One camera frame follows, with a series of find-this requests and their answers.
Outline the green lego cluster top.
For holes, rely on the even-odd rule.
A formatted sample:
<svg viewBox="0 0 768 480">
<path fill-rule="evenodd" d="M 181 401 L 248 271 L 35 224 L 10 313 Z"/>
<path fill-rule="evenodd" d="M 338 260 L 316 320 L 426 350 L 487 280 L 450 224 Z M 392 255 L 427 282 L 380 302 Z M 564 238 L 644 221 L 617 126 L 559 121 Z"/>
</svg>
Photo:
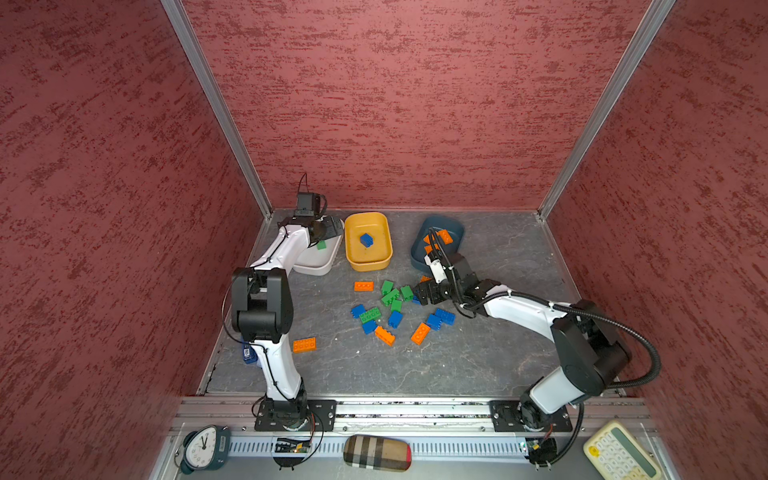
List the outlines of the green lego cluster top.
<svg viewBox="0 0 768 480">
<path fill-rule="evenodd" d="M 385 280 L 382 283 L 381 292 L 383 295 L 387 295 L 393 290 L 393 288 L 394 288 L 394 283 L 392 281 Z"/>
</svg>

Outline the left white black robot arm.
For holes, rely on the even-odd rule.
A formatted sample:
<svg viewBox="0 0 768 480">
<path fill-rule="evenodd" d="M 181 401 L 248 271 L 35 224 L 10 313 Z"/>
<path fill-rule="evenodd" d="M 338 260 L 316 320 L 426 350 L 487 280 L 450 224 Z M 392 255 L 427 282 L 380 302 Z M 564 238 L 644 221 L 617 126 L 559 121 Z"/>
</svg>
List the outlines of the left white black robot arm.
<svg viewBox="0 0 768 480">
<path fill-rule="evenodd" d="M 302 428 L 310 417 L 289 341 L 294 305 L 288 276 L 305 251 L 342 234 L 343 222 L 327 214 L 323 195 L 299 192 L 293 215 L 279 223 L 266 253 L 232 276 L 231 328 L 257 355 L 267 416 L 287 430 Z"/>
</svg>

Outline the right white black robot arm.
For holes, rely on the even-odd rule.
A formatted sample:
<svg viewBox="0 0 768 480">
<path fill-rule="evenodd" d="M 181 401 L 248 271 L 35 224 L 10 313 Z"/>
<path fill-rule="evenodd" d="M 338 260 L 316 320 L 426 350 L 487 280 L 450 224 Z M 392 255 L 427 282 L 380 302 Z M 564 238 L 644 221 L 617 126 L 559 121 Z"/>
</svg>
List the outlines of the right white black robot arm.
<svg viewBox="0 0 768 480">
<path fill-rule="evenodd" d="M 601 395 L 631 360 L 618 329 L 595 318 L 596 306 L 551 302 L 513 290 L 498 281 L 479 280 L 460 254 L 435 250 L 424 256 L 432 279 L 414 288 L 419 300 L 450 300 L 470 317 L 506 320 L 553 342 L 559 366 L 520 395 L 517 421 L 539 431 L 565 405 Z"/>
</svg>

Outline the orange lego near left arm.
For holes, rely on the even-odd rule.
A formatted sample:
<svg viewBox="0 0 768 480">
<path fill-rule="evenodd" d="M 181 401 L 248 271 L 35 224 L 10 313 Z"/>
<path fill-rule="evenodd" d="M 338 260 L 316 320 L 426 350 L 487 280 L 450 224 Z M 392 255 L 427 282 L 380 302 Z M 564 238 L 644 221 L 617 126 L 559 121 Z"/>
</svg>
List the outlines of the orange lego near left arm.
<svg viewBox="0 0 768 480">
<path fill-rule="evenodd" d="M 316 349 L 317 349 L 317 340 L 315 337 L 299 339 L 293 342 L 293 352 L 296 354 L 313 352 Z"/>
</svg>

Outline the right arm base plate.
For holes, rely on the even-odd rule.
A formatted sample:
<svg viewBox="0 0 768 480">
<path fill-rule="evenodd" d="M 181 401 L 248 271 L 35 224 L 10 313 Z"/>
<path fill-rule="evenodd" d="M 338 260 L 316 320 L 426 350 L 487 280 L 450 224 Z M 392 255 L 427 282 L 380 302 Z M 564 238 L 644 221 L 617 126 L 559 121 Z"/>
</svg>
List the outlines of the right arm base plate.
<svg viewBox="0 0 768 480">
<path fill-rule="evenodd" d="M 572 417 L 566 406 L 555 413 L 531 417 L 528 420 L 524 418 L 519 400 L 491 400 L 488 407 L 494 431 L 497 433 L 566 433 L 573 429 Z"/>
</svg>

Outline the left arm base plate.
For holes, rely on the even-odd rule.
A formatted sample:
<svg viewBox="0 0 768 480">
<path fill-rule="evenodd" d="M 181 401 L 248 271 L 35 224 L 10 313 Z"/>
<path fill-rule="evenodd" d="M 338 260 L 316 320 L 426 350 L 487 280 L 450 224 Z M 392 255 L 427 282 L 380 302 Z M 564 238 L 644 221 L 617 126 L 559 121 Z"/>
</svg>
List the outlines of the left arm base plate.
<svg viewBox="0 0 768 480">
<path fill-rule="evenodd" d="M 258 432 L 331 432 L 338 402 L 310 399 L 303 402 L 264 400 L 256 411 L 254 430 Z"/>
</svg>

